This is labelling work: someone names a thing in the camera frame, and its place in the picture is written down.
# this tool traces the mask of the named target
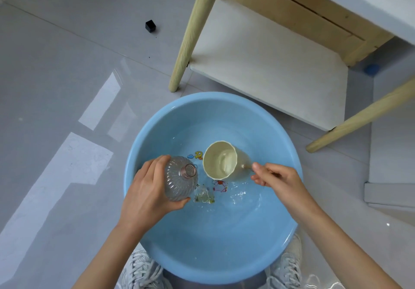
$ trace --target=hand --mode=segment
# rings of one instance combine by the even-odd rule
[[[164,168],[170,156],[149,160],[138,170],[122,203],[118,226],[133,233],[150,230],[167,213],[182,209],[190,197],[172,202],[164,192]]]
[[[288,166],[258,162],[252,164],[255,172],[251,179],[259,185],[271,187],[288,212],[298,223],[307,217],[323,210],[305,188],[297,171]]]

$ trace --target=forearm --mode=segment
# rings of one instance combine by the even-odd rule
[[[308,214],[303,228],[345,288],[401,288],[323,211]]]
[[[72,289],[113,289],[143,234],[116,226]]]

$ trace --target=person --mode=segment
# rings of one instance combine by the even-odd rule
[[[139,244],[164,215],[190,200],[172,202],[164,193],[164,168],[170,156],[147,161],[135,175],[117,225],[73,289],[172,289],[163,269]],[[401,288],[319,207],[295,169],[267,163],[252,164],[251,179],[271,187],[294,220],[313,240],[345,288]],[[301,242],[297,235],[265,272],[261,289],[300,288]]]

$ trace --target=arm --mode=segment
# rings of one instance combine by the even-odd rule
[[[72,289],[113,289],[142,236],[165,214],[184,207],[189,198],[172,202],[164,193],[164,167],[170,156],[144,163],[135,175],[116,227]]]
[[[291,216],[307,232],[346,288],[401,289],[319,207],[293,168],[267,163],[252,165],[255,183],[271,187]]]

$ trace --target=person's left hand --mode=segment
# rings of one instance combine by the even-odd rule
[[[136,173],[122,203],[119,226],[133,233],[146,233],[167,213],[182,209],[190,197],[170,201],[164,192],[164,168],[170,156],[144,163]]]

